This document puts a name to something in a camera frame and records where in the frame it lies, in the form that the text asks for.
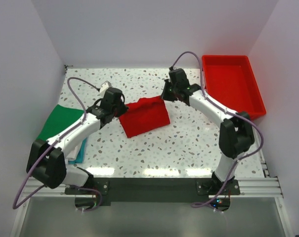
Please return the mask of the red t shirt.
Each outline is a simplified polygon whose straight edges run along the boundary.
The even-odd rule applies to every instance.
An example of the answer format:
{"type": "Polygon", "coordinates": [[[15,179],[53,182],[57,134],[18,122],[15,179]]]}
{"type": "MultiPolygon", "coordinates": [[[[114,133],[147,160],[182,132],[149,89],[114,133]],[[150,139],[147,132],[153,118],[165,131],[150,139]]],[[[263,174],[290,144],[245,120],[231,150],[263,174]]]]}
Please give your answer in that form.
{"type": "Polygon", "coordinates": [[[160,96],[140,98],[127,106],[128,111],[119,117],[127,138],[170,124],[165,102],[160,96]]]}

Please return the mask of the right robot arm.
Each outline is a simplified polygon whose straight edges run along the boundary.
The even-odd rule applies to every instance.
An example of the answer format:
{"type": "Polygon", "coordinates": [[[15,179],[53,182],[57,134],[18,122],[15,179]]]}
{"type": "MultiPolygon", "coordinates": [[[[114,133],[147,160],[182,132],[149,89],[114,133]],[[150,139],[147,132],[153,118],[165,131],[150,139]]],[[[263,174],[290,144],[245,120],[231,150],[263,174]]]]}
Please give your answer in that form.
{"type": "Polygon", "coordinates": [[[234,179],[237,159],[245,155],[255,142],[249,114],[225,109],[198,84],[190,84],[185,71],[180,68],[169,68],[169,78],[165,80],[161,98],[171,102],[181,101],[219,127],[221,158],[212,173],[211,188],[217,194],[224,193],[229,188],[228,182],[234,179]]]}

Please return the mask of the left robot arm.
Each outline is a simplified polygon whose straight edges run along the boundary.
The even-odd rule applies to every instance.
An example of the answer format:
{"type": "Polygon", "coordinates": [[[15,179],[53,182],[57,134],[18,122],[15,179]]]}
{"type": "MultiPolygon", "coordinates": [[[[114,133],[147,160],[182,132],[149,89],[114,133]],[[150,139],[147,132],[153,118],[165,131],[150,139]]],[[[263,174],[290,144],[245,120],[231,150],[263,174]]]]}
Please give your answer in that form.
{"type": "Polygon", "coordinates": [[[76,186],[83,194],[92,191],[93,175],[79,167],[67,168],[66,157],[85,138],[127,112],[121,90],[109,87],[102,95],[100,102],[95,102],[67,129],[47,140],[33,142],[26,167],[28,175],[51,189],[64,184],[76,186]]]}

